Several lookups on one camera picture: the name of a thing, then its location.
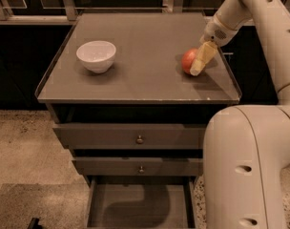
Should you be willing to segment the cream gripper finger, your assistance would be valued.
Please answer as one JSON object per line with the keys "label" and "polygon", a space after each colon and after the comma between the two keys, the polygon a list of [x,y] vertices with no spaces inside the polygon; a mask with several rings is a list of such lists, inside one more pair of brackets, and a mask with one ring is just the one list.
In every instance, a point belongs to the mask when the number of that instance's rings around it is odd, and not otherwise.
{"label": "cream gripper finger", "polygon": [[190,74],[198,76],[206,67],[206,65],[214,58],[218,52],[218,45],[214,41],[204,42],[197,50],[196,58],[194,59]]}

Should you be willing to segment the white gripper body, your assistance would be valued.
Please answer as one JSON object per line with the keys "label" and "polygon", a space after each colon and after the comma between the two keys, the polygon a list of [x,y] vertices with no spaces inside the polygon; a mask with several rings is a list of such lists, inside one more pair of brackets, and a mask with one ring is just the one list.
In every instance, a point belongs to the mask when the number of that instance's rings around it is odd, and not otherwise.
{"label": "white gripper body", "polygon": [[207,23],[200,43],[212,41],[219,47],[223,47],[237,34],[237,26],[238,23],[234,18],[215,14]]}

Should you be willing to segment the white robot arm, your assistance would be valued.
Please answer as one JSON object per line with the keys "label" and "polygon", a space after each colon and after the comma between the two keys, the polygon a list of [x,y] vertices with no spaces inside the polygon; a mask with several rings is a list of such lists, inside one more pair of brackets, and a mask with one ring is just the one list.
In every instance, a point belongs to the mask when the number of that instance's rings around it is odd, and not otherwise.
{"label": "white robot arm", "polygon": [[225,0],[200,39],[198,75],[247,21],[253,21],[278,95],[276,105],[237,105],[205,131],[207,229],[286,229],[280,172],[290,166],[290,12],[281,0]]}

